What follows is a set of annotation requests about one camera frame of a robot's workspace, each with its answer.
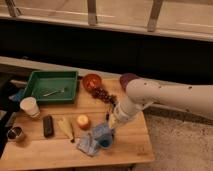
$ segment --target wooden table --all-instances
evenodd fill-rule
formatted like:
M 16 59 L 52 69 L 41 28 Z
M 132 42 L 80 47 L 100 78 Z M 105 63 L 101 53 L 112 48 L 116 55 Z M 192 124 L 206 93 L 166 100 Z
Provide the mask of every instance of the wooden table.
M 117 95 L 118 99 L 124 96 L 118 80 L 105 79 L 103 85 L 110 94 Z M 78 128 L 76 117 L 79 114 L 87 114 L 92 126 L 95 126 L 105 120 L 107 108 L 108 105 L 93 99 L 80 84 L 75 104 L 40 106 L 42 116 L 53 116 L 55 136 L 50 139 L 43 136 L 42 119 L 35 121 L 20 112 L 14 125 L 23 128 L 27 138 L 21 144 L 6 144 L 0 160 L 0 170 L 86 167 L 153 161 L 152 147 L 142 112 L 134 121 L 118 128 L 113 146 L 109 150 L 100 150 L 99 155 L 95 157 L 89 157 L 77 150 L 76 143 L 70 143 L 57 125 L 57 120 L 62 116 L 71 118 L 78 141 L 84 131 Z

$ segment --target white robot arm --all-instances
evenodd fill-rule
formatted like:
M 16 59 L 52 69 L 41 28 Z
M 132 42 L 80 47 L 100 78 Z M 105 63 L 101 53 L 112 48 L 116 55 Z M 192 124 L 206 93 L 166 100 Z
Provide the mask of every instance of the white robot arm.
M 153 103 L 183 109 L 213 120 L 213 85 L 161 85 L 138 78 L 126 86 L 122 99 L 110 116 L 111 127 L 129 122 Z

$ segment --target plastic tray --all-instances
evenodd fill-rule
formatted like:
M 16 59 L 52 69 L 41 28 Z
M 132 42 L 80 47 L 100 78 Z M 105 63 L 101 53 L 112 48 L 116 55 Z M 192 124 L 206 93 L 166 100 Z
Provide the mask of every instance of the plastic tray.
M 77 78 L 77 71 L 34 71 L 24 91 L 24 97 L 35 97 L 39 104 L 74 103 Z M 44 96 L 63 88 L 65 92 Z

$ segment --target black remote control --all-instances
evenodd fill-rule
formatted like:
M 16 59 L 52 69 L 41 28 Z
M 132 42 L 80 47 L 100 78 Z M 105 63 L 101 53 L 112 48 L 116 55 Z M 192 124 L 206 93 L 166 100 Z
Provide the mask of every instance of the black remote control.
M 53 119 L 51 115 L 43 117 L 44 136 L 49 138 L 54 135 Z

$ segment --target white cup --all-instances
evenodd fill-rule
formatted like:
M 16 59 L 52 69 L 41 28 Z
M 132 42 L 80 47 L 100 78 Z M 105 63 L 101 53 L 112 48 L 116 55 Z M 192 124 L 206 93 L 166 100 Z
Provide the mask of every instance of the white cup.
M 20 103 L 20 108 L 31 118 L 37 118 L 40 115 L 40 110 L 34 97 L 24 98 Z

